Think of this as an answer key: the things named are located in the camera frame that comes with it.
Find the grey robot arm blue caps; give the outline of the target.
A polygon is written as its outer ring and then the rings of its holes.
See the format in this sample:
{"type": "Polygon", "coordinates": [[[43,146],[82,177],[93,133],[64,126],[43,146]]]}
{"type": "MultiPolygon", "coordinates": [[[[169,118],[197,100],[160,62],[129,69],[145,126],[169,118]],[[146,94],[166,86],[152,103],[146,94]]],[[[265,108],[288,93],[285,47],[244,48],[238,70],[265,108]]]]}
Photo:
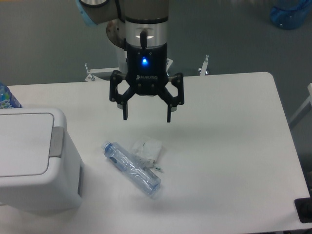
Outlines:
{"type": "Polygon", "coordinates": [[[88,25],[116,23],[108,35],[126,55],[126,71],[110,76],[109,99],[128,118],[128,100],[135,94],[159,96],[167,104],[167,122],[184,104],[183,74],[167,74],[167,0],[78,0],[77,7],[88,25]]]}

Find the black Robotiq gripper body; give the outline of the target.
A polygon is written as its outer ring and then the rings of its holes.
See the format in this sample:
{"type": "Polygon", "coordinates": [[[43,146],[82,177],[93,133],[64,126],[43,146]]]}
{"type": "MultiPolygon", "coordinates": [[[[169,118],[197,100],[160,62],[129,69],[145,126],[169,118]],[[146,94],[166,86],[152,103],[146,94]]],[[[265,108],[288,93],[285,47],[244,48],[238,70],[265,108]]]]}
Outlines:
{"type": "Polygon", "coordinates": [[[126,96],[167,96],[167,44],[142,49],[126,43],[129,88],[126,96]]]}

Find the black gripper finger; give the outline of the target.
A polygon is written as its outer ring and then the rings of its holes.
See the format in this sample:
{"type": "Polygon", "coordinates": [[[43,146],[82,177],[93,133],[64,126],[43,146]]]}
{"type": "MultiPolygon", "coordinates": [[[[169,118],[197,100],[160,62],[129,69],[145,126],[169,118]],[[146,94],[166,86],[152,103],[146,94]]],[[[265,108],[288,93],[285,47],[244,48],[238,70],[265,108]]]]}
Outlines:
{"type": "Polygon", "coordinates": [[[184,104],[184,83],[183,74],[176,73],[173,76],[165,76],[165,79],[157,84],[157,95],[167,104],[167,122],[171,122],[171,112],[174,112],[178,105],[184,104]],[[170,82],[177,89],[177,96],[172,94],[165,87],[170,82]]]}
{"type": "Polygon", "coordinates": [[[109,100],[117,103],[118,108],[123,112],[124,120],[128,119],[128,100],[135,94],[134,84],[128,78],[127,74],[119,70],[114,70],[110,76],[109,100]],[[126,81],[129,87],[123,94],[120,94],[118,92],[118,85],[123,80],[126,81]]]}

